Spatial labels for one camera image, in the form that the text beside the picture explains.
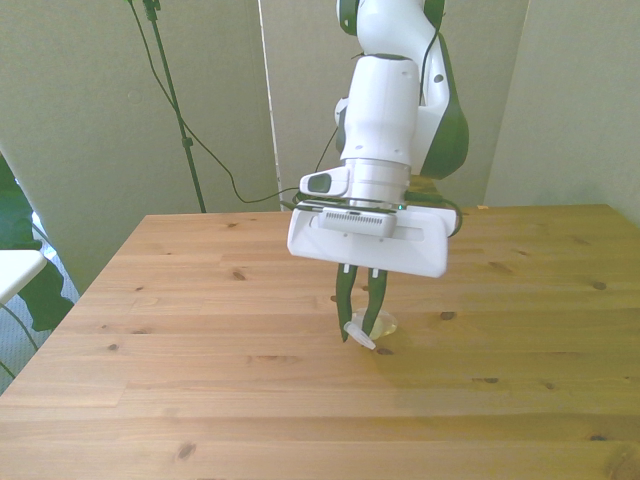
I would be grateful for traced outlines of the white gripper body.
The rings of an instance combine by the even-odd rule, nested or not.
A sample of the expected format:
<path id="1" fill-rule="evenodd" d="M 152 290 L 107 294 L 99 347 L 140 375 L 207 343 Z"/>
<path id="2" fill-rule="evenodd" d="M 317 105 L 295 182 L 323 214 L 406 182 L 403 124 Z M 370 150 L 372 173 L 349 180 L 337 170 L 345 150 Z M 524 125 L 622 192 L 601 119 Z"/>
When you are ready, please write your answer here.
<path id="1" fill-rule="evenodd" d="M 293 212 L 287 247 L 296 256 L 437 278 L 446 271 L 455 225 L 448 209 L 387 213 L 304 204 Z"/>

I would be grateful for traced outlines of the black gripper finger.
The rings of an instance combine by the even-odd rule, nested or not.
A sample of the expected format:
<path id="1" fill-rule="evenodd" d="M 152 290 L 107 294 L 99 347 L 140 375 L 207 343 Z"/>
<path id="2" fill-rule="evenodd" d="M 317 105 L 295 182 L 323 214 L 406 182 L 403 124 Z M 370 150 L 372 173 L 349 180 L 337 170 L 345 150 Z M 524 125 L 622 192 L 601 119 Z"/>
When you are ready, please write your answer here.
<path id="1" fill-rule="evenodd" d="M 340 263 L 336 275 L 336 306 L 343 342 L 346 342 L 349 337 L 345 327 L 353 316 L 351 294 L 357 276 L 357 269 L 357 266 Z"/>
<path id="2" fill-rule="evenodd" d="M 382 309 L 387 285 L 386 270 L 371 268 L 368 272 L 368 304 L 362 320 L 362 331 L 373 339 L 375 321 Z"/>

